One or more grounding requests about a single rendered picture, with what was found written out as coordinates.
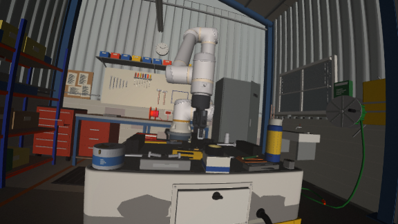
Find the red floor line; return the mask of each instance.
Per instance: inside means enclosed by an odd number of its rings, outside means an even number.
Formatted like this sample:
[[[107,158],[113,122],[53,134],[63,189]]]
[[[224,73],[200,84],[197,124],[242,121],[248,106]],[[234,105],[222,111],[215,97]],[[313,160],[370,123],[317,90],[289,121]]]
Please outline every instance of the red floor line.
[[[53,161],[53,159],[52,159],[52,158],[49,158],[49,159],[46,159],[46,160],[44,160],[44,161],[38,162],[38,163],[36,163],[36,164],[33,164],[33,165],[29,166],[29,167],[25,167],[25,168],[23,168],[23,169],[14,171],[14,172],[12,172],[12,173],[9,173],[9,174],[6,175],[6,180],[9,179],[9,178],[12,178],[13,176],[16,176],[16,175],[18,175],[18,174],[22,174],[23,172],[26,172],[26,171],[28,171],[28,170],[31,170],[31,169],[33,169],[33,168],[35,168],[35,167],[41,166],[41,165],[46,164],[47,162],[51,162],[51,161]]]
[[[83,161],[85,161],[85,160],[84,160],[84,159],[83,159],[83,160],[80,160],[79,162],[76,163],[76,165],[79,164],[79,163],[81,163],[81,162],[83,162]],[[53,174],[53,175],[47,177],[46,179],[44,179],[44,180],[38,182],[37,184],[33,185],[32,187],[29,187],[29,188],[23,190],[22,192],[19,192],[18,194],[12,196],[11,198],[9,198],[9,199],[7,199],[7,200],[1,202],[1,203],[0,203],[0,207],[3,206],[3,205],[8,204],[9,202],[13,201],[13,200],[16,199],[16,198],[18,198],[18,197],[20,197],[20,196],[22,196],[22,195],[28,193],[29,191],[33,190],[34,188],[36,188],[36,187],[42,185],[43,183],[45,183],[45,182],[51,180],[51,179],[54,178],[55,176],[60,175],[61,173],[65,172],[66,170],[68,170],[68,169],[70,169],[70,168],[72,168],[72,167],[73,167],[73,166],[69,166],[69,167],[67,167],[67,168],[65,168],[65,169],[62,169],[61,171],[59,171],[59,172],[57,172],[56,174]]]

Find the gray cabinet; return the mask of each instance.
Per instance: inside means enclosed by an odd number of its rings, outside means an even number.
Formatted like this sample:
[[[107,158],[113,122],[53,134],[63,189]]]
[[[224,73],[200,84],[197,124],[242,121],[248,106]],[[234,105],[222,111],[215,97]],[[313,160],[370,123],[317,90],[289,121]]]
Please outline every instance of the gray cabinet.
[[[211,138],[224,142],[244,140],[257,143],[260,84],[222,78],[216,82]]]

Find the red tool cabinet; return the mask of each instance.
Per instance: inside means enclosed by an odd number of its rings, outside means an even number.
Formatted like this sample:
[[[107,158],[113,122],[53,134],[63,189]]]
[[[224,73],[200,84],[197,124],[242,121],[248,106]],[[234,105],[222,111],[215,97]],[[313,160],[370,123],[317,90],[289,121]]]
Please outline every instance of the red tool cabinet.
[[[118,143],[120,124],[82,120],[79,139],[79,156],[93,156],[93,146],[98,143]]]
[[[38,106],[36,112],[39,115],[39,127],[54,128],[55,106]],[[57,156],[66,156],[67,160],[73,153],[73,134],[75,132],[75,114],[85,113],[87,110],[61,108],[58,120]],[[33,153],[52,155],[53,154],[54,131],[37,133],[33,138]]]

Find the white robotic arm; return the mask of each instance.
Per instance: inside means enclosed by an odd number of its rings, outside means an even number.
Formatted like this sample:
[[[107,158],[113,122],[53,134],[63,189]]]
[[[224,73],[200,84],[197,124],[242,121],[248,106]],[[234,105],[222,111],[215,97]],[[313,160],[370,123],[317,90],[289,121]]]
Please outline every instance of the white robotic arm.
[[[193,66],[189,67],[193,48],[197,43],[202,44],[202,50],[193,59]],[[191,134],[190,126],[186,130],[187,123],[193,120],[194,127],[198,128],[198,139],[203,139],[203,129],[207,125],[210,107],[210,97],[213,95],[214,70],[216,57],[214,51],[218,43],[218,31],[215,28],[192,28],[185,32],[184,41],[177,53],[173,65],[166,67],[166,79],[168,83],[190,84],[192,101],[176,100],[174,104],[173,124],[170,136],[173,133]],[[185,107],[191,107],[192,116],[188,114]]]

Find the blue storage bin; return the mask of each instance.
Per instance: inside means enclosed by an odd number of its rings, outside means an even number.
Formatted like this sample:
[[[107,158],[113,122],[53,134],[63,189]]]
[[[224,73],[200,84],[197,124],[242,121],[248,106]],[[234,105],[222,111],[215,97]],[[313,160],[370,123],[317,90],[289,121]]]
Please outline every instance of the blue storage bin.
[[[131,61],[131,55],[122,55],[120,59]]]
[[[111,54],[109,52],[106,52],[106,51],[101,51],[101,52],[99,52],[99,56],[100,57],[110,57]]]
[[[0,90],[7,91],[8,82],[0,81]],[[29,95],[37,95],[38,88],[35,86],[30,86],[26,84],[15,83],[14,84],[14,92],[15,93],[24,93]]]
[[[142,62],[152,63],[152,59],[150,57],[143,57]]]
[[[161,59],[153,59],[153,63],[162,65],[162,60]]]
[[[44,62],[46,62],[47,64],[51,64],[51,61],[52,61],[51,57],[47,55],[44,56]]]

